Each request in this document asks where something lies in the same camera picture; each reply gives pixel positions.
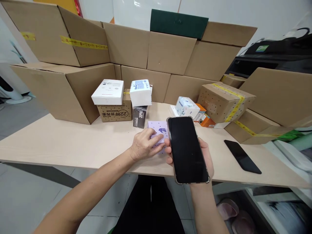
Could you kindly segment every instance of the light wood desk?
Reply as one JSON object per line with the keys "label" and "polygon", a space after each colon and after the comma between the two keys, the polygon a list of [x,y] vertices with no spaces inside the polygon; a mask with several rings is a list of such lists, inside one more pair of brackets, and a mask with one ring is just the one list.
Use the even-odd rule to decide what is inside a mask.
{"label": "light wood desk", "polygon": [[[148,120],[165,121],[169,116],[169,104],[154,102]],[[133,136],[142,131],[132,125],[132,121],[102,123],[100,118],[92,125],[85,125],[56,120],[48,114],[0,141],[0,161],[99,168],[131,146]],[[198,123],[195,126],[198,136],[209,144],[215,169],[214,181],[310,187],[262,145],[241,145],[262,174],[242,170],[223,142],[235,141],[230,134],[224,129],[201,127]],[[164,154],[156,155],[138,162],[129,172],[173,176],[173,169],[165,159]]]}

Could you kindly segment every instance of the lavender package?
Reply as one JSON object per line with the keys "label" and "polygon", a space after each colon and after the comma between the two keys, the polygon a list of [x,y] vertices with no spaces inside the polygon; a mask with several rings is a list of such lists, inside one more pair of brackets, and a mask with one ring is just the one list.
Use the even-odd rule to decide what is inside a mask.
{"label": "lavender package", "polygon": [[[156,134],[152,135],[151,138],[154,138],[159,134],[163,134],[163,138],[157,142],[155,146],[164,143],[166,138],[169,139],[168,126],[166,121],[148,121],[148,127],[153,128],[156,131]],[[159,152],[159,154],[165,154],[165,148],[166,147],[164,147],[163,150]]]}

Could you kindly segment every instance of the slipper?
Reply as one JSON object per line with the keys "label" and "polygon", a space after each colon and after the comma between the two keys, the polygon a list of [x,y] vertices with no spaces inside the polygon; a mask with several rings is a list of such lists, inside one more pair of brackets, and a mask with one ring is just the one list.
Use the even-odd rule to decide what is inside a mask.
{"label": "slipper", "polygon": [[236,203],[229,198],[222,200],[217,209],[224,221],[237,216],[240,211]]}
{"label": "slipper", "polygon": [[232,230],[234,234],[254,234],[255,226],[253,219],[246,211],[240,211],[232,223]]}

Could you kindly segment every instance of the black phone screen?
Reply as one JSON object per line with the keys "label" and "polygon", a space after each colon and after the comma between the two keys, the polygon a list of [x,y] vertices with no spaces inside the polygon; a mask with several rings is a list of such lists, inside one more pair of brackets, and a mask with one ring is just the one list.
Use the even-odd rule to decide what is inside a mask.
{"label": "black phone screen", "polygon": [[256,164],[251,160],[251,158],[246,154],[246,152],[237,142],[229,140],[224,140],[224,142],[244,171],[262,174],[260,169],[256,166]]}
{"label": "black phone screen", "polygon": [[206,163],[191,117],[168,119],[175,179],[179,184],[209,182]]}

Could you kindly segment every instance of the hand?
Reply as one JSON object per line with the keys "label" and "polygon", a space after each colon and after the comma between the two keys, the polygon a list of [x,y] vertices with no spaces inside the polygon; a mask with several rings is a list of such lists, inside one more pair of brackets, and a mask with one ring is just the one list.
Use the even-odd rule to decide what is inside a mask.
{"label": "hand", "polygon": [[[209,152],[209,146],[202,139],[198,138],[198,140],[199,140],[199,143],[201,145],[202,154],[204,155],[204,160],[206,162],[206,166],[207,166],[207,170],[208,170],[210,179],[212,179],[212,177],[214,176],[215,170],[214,170],[214,165],[212,163],[211,155]],[[165,144],[167,146],[167,148],[165,148],[165,152],[169,155],[166,159],[166,162],[172,166],[173,159],[172,159],[172,155],[171,155],[170,141],[169,141],[169,139],[165,139],[164,141],[165,141]]]}
{"label": "hand", "polygon": [[151,135],[154,134],[156,134],[154,129],[145,128],[142,132],[134,136],[132,146],[129,148],[130,156],[134,161],[137,162],[141,159],[152,157],[164,148],[164,143],[152,148],[163,138],[163,134],[159,134],[151,139]]}

